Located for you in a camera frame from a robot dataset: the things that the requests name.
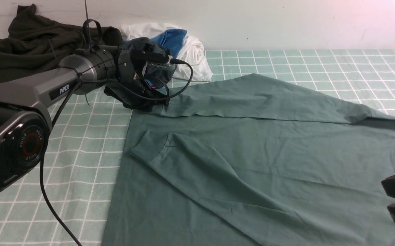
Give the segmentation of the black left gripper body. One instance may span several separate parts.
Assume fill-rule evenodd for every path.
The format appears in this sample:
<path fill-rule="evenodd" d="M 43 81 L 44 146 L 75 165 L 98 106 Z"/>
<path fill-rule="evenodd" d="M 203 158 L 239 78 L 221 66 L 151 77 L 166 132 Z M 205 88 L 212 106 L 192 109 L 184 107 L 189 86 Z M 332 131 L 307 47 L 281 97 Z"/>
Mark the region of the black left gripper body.
<path fill-rule="evenodd" d="M 113 57 L 115 76 L 106 82 L 105 94 L 133 110 L 152 111 L 156 105 L 169 105 L 170 91 L 167 84 L 159 81 L 163 84 L 162 88 L 151 86 L 144 75 L 135 71 L 129 50 L 118 48 Z"/>

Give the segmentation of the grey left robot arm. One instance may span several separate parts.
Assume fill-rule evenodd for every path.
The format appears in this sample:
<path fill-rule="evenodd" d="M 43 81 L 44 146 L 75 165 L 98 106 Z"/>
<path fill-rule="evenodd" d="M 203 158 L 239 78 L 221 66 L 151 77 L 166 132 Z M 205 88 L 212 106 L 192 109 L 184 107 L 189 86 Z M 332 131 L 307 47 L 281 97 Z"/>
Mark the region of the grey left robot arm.
<path fill-rule="evenodd" d="M 0 83 L 0 192 L 44 157 L 54 122 L 48 108 L 72 94 L 105 93 L 130 109 L 150 109 L 169 98 L 149 85 L 146 68 L 166 69 L 171 56 L 118 46 L 77 49 L 59 67 Z"/>

